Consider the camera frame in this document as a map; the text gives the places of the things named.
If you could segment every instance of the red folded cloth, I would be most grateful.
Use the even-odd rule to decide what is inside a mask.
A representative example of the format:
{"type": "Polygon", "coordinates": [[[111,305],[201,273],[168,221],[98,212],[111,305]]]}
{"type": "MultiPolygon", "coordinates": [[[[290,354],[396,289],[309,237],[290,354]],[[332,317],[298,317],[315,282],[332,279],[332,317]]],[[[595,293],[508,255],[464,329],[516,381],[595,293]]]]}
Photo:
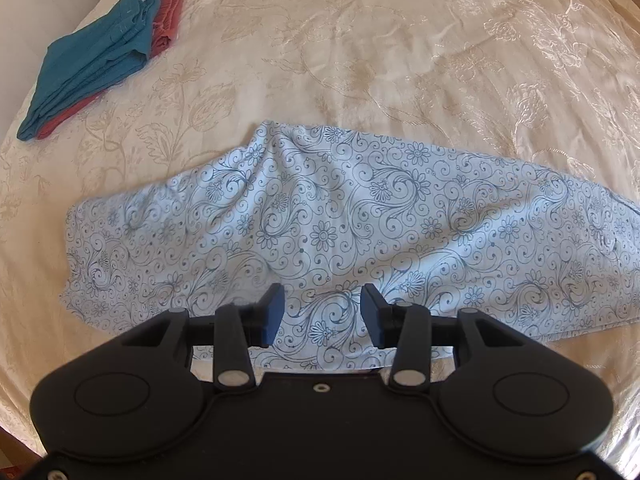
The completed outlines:
{"type": "Polygon", "coordinates": [[[160,0],[160,9],[154,18],[154,34],[151,39],[151,57],[169,47],[178,33],[178,22],[183,0],[160,0]]]}
{"type": "MultiPolygon", "coordinates": [[[[153,35],[151,37],[151,57],[161,54],[166,49],[178,33],[178,22],[180,22],[180,14],[182,12],[183,0],[160,0],[160,8],[154,18],[153,35]]],[[[77,114],[82,108],[89,103],[95,101],[106,90],[101,90],[94,95],[85,97],[73,106],[63,110],[58,115],[44,123],[38,130],[37,139],[49,137],[53,130],[62,122],[72,115],[77,114]]]]}

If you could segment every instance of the circular indentation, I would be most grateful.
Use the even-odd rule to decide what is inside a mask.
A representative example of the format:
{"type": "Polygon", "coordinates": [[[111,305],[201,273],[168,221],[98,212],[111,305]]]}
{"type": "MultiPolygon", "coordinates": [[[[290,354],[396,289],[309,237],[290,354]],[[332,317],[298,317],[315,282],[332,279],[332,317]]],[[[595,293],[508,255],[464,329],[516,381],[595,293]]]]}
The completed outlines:
{"type": "Polygon", "coordinates": [[[47,474],[47,480],[67,480],[66,475],[62,471],[54,469],[47,474]]]}
{"type": "Polygon", "coordinates": [[[229,388],[237,388],[249,382],[249,375],[242,370],[227,370],[218,376],[218,382],[229,388]]]}
{"type": "Polygon", "coordinates": [[[394,374],[394,381],[400,386],[419,386],[427,377],[418,370],[400,370],[394,374]]]}
{"type": "Polygon", "coordinates": [[[567,404],[569,391],[548,375],[521,372],[497,381],[494,397],[503,408],[517,415],[545,416],[567,404]]]}
{"type": "Polygon", "coordinates": [[[331,386],[324,383],[314,384],[314,391],[319,394],[325,394],[331,389],[331,386]]]}
{"type": "Polygon", "coordinates": [[[76,403],[92,415],[131,413],[149,397],[149,385],[132,374],[111,372],[91,377],[76,388],[76,403]]]}

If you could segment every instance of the screw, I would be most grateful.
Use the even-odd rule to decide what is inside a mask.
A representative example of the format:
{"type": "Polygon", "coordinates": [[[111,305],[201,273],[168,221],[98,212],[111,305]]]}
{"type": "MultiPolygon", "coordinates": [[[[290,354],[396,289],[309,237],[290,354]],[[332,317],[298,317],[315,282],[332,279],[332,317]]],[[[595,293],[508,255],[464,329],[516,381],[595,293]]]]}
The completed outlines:
{"type": "Polygon", "coordinates": [[[47,480],[68,480],[66,475],[62,471],[58,471],[54,469],[53,471],[49,471],[47,475],[47,480]]]}
{"type": "Polygon", "coordinates": [[[314,391],[319,394],[325,394],[331,389],[331,386],[324,383],[314,384],[314,391]]]}

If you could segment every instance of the bedspread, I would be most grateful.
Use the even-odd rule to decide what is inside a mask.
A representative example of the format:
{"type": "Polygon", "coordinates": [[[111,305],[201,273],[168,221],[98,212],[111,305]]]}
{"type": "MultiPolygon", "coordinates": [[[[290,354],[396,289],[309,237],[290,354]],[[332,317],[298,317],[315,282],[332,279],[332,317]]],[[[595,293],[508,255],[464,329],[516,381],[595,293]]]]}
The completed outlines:
{"type": "MultiPolygon", "coordinates": [[[[0,423],[38,449],[36,382],[107,337],[58,300],[68,208],[193,168],[264,118],[520,158],[637,201],[639,15],[629,0],[184,0],[174,46],[49,139],[14,140],[27,99],[0,147],[0,423]]],[[[627,476],[638,326],[554,343],[612,387],[602,456],[627,476]]]]}

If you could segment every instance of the swirl pattern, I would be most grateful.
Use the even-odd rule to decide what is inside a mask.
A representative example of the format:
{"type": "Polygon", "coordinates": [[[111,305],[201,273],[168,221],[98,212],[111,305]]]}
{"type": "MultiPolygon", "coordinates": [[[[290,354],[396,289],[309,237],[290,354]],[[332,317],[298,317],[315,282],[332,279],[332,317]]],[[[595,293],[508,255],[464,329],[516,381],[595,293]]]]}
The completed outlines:
{"type": "Polygon", "coordinates": [[[388,365],[358,313],[367,282],[388,301],[440,316],[472,306],[539,340],[639,316],[631,202],[530,162],[332,126],[265,122],[208,164],[84,200],[66,245],[63,302],[113,333],[282,282],[276,342],[251,350],[262,367],[388,365]]]}

